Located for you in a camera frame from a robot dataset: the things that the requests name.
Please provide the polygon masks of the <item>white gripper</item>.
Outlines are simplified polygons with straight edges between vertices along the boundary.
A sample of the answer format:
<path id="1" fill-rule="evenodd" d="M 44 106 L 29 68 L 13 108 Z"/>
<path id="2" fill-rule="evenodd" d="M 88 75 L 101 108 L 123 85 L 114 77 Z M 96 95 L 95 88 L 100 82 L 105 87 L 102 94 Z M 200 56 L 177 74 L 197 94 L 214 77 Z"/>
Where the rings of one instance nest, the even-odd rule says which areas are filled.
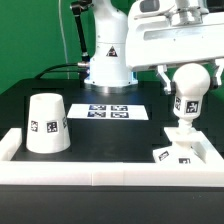
<path id="1" fill-rule="evenodd" d="M 210 88 L 222 85 L 224 72 L 224 13 L 203 17 L 202 24 L 171 26 L 165 16 L 131 19 L 126 39 L 126 64 L 133 71 L 157 66 L 164 92 L 172 92 L 167 66 L 214 61 Z"/>

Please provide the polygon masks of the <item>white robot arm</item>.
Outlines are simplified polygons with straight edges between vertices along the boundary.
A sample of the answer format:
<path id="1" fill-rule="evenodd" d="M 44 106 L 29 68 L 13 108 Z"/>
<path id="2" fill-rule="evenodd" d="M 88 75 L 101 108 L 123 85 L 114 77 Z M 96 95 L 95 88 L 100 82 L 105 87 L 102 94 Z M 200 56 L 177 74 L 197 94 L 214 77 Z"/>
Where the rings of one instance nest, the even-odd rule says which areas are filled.
<path id="1" fill-rule="evenodd" d="M 205 0 L 136 0 L 127 15 L 111 0 L 92 0 L 96 50 L 87 83 L 94 87 L 124 87 L 133 74 L 155 69 L 172 94 L 169 67 L 187 63 L 215 65 L 211 86 L 221 85 L 224 72 L 224 10 L 211 12 Z"/>

